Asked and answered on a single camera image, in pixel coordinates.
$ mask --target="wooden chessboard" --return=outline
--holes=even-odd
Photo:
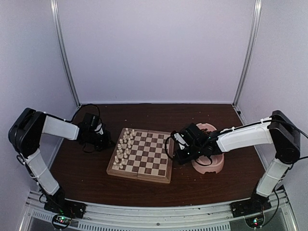
[[[122,129],[119,140],[116,143],[115,150],[111,156],[107,167],[107,174],[112,176],[153,181],[159,183],[171,182],[172,160],[165,153],[165,140],[170,136],[168,132],[151,131],[135,129],[135,136],[131,139],[131,148],[127,158],[124,155],[118,155],[119,162],[124,159],[123,168],[114,165],[116,151],[120,139],[123,139],[125,128]],[[167,150],[173,154],[174,142],[168,140]],[[122,149],[128,148],[127,143],[122,144]]]

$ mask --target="white wall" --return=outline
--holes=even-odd
[[[248,122],[283,111],[308,132],[308,1],[263,0],[260,28],[239,107]],[[308,142],[301,155],[308,155]],[[268,164],[274,148],[261,146]],[[301,231],[308,230],[308,160],[295,164],[284,184]]]
[[[231,103],[254,4],[60,0],[64,42],[80,101]]]
[[[75,111],[60,57],[49,0],[0,1],[0,229],[16,230],[30,179],[8,141],[26,107],[69,118]],[[42,138],[49,162],[58,138]]]

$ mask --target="chessboard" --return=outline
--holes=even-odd
[[[172,160],[165,152],[168,132],[124,128],[107,167],[112,176],[171,182]],[[174,142],[169,139],[167,150],[173,154]]]

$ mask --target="pink bowl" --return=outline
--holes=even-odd
[[[217,130],[213,125],[211,124],[197,124],[199,129],[207,129],[208,131],[215,131]],[[197,159],[198,163],[203,164],[203,165],[209,165],[209,166],[201,166],[197,164],[194,160],[192,160],[192,166],[194,169],[196,169],[197,172],[200,172],[201,174],[205,174],[206,172],[216,172],[219,173],[224,165],[225,162],[225,157],[224,154],[221,155],[213,155],[211,156],[211,159],[213,160],[213,163],[205,157],[201,156]]]

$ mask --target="dark wooden table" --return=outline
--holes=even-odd
[[[100,105],[100,109],[114,141],[126,127],[171,132],[191,122],[210,123],[217,129],[241,125],[231,105],[116,104]],[[97,113],[95,108],[82,108],[74,122],[82,120],[85,112]],[[202,175],[191,163],[173,163],[170,184],[129,180],[107,175],[112,151],[85,154],[77,142],[63,142],[51,172],[67,198],[123,206],[204,205],[249,197],[264,173],[255,149],[248,147],[225,154],[218,174]]]

